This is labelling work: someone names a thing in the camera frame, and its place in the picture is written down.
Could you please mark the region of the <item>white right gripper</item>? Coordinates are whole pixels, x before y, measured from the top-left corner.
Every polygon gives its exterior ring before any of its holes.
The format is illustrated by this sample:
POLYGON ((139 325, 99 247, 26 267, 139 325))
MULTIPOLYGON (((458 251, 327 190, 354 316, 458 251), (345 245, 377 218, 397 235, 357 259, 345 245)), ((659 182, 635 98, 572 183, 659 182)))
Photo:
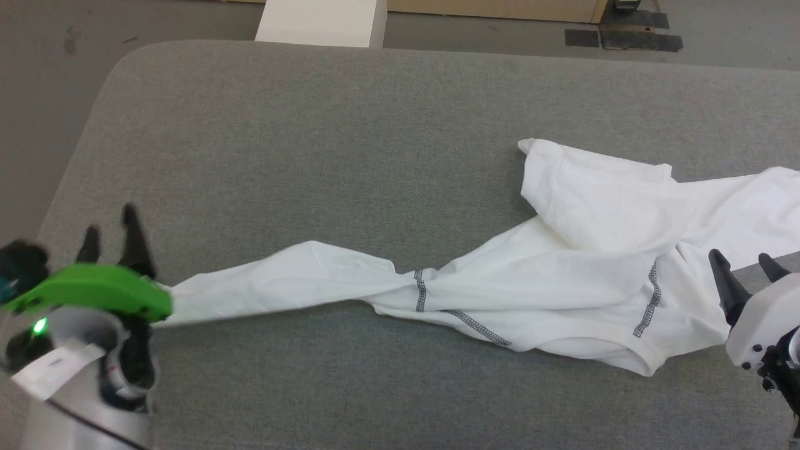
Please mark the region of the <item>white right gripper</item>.
POLYGON ((731 263, 718 249, 709 252, 712 276, 732 327, 725 344, 735 366, 762 362, 766 348, 775 346, 799 324, 799 274, 791 273, 768 253, 758 256, 771 285, 752 295, 732 273, 731 263))

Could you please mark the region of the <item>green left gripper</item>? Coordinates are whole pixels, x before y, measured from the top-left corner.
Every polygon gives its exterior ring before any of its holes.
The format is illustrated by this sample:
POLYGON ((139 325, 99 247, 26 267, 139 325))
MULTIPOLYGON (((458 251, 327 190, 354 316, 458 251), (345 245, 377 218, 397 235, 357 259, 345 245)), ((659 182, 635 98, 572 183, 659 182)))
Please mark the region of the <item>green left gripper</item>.
POLYGON ((34 313, 49 307, 77 306, 136 316, 148 324, 171 316, 171 294, 154 281, 157 271, 132 203, 126 203, 122 209, 122 226, 125 237, 119 266, 93 264, 100 257, 100 233, 97 226, 90 225, 84 232, 77 263, 23 293, 3 286, 2 308, 15 313, 34 313))

